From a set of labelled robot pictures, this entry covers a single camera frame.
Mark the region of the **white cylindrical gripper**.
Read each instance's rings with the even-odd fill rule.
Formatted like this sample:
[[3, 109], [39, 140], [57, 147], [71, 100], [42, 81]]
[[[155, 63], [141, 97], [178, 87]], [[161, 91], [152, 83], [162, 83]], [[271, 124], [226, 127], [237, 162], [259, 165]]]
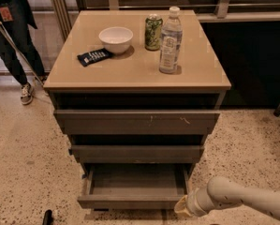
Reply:
[[188, 196], [184, 195], [174, 206], [174, 212], [181, 217], [191, 218], [192, 215], [202, 217], [213, 208], [207, 188], [196, 188]]

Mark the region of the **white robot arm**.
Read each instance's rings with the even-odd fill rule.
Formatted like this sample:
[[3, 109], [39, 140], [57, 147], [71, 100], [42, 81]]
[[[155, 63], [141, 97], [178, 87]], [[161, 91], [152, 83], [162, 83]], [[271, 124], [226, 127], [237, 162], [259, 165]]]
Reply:
[[244, 187], [232, 180], [216, 176], [205, 187], [184, 195], [174, 206], [181, 216], [203, 217], [213, 210], [245, 205], [280, 221], [280, 191]]

